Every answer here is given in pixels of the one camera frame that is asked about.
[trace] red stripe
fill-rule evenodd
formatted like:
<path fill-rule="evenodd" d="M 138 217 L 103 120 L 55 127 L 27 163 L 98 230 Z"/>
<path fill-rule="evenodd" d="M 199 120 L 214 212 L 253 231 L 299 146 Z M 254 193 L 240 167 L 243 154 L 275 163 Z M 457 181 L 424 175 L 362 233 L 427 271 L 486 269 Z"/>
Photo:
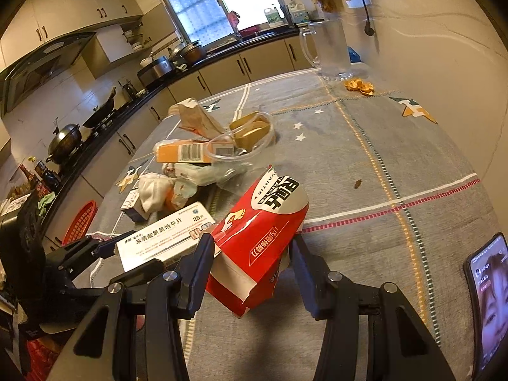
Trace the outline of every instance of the red stripe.
<path fill-rule="evenodd" d="M 318 231 L 318 230 L 322 230 L 322 229 L 327 229 L 329 227 L 344 226 L 344 225 L 347 225 L 347 224 L 352 224 L 352 223 L 356 223 L 356 222 L 361 222 L 363 220 L 368 220 L 368 219 L 372 219 L 372 218 L 377 218 L 379 216 L 388 215 L 389 213 L 398 212 L 401 209 L 404 209 L 406 207 L 416 206 L 416 205 L 424 203 L 424 202 L 433 201 L 434 199 L 440 199 L 442 197 L 447 197 L 447 196 L 450 196 L 451 194 L 454 194 L 454 193 L 457 193 L 457 192 L 465 191 L 466 189 L 470 188 L 473 185 L 476 185 L 477 183 L 479 183 L 479 179 L 478 178 L 476 178 L 474 180 L 471 180 L 469 183 L 466 183 L 463 186 L 459 186 L 459 187 L 457 187 L 455 189 L 450 189 L 450 190 L 448 190 L 448 191 L 446 191 L 444 193 L 438 193 L 438 194 L 435 194 L 433 196 L 427 196 L 427 197 L 418 199 L 417 201 L 403 203 L 400 206 L 395 206 L 393 208 L 386 209 L 384 211 L 371 213 L 369 215 L 358 216 L 356 218 L 350 218 L 350 219 L 340 220 L 340 221 L 336 221 L 336 222 L 331 222 L 329 224 L 323 224 L 323 225 L 316 225 L 316 226 L 306 227 L 306 228 L 302 229 L 301 233 L 302 234 L 306 234 L 306 233 L 309 233 L 309 232 L 314 232 L 314 231 Z"/>

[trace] frying pan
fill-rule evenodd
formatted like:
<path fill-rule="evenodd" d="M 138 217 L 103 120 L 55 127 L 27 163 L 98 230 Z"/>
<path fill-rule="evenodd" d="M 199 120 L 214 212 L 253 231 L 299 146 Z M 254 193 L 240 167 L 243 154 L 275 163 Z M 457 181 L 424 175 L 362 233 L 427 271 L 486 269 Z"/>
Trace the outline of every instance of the frying pan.
<path fill-rule="evenodd" d="M 83 123 L 83 126 L 93 129 L 96 127 L 101 121 L 106 119 L 108 114 L 110 114 L 113 111 L 113 106 L 115 105 L 115 97 L 116 94 L 116 87 L 113 86 L 111 89 L 111 93 L 109 95 L 109 98 L 106 100 L 106 102 L 100 106 L 98 109 L 94 109 L 95 113 L 92 114 L 86 122 Z"/>

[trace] smartphone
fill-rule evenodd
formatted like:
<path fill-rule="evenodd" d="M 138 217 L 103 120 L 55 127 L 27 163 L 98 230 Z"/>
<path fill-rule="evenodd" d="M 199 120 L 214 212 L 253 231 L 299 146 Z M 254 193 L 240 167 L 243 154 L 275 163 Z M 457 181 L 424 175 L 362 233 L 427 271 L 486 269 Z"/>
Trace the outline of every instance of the smartphone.
<path fill-rule="evenodd" d="M 494 235 L 470 255 L 464 263 L 464 272 L 474 320 L 473 373 L 478 374 L 494 360 L 501 345 L 505 349 L 508 340 L 505 339 L 508 332 L 508 245 L 504 235 L 501 232 Z"/>

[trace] range hood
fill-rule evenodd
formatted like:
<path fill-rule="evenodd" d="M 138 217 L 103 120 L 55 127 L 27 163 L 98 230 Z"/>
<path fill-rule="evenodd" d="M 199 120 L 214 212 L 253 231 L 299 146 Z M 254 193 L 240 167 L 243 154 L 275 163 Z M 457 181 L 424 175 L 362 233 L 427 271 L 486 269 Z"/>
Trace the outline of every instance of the range hood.
<path fill-rule="evenodd" d="M 43 44 L 0 76 L 3 117 L 44 83 L 69 68 L 95 33 L 75 33 Z"/>

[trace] phone screen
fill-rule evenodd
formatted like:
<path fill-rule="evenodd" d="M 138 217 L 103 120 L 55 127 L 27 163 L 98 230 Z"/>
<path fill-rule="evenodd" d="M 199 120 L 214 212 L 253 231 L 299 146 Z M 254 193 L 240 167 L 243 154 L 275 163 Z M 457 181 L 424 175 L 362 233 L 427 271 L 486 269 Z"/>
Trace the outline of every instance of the phone screen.
<path fill-rule="evenodd" d="M 482 335 L 479 370 L 489 363 L 508 330 L 508 246 L 502 235 L 473 256 L 469 267 L 478 295 Z"/>

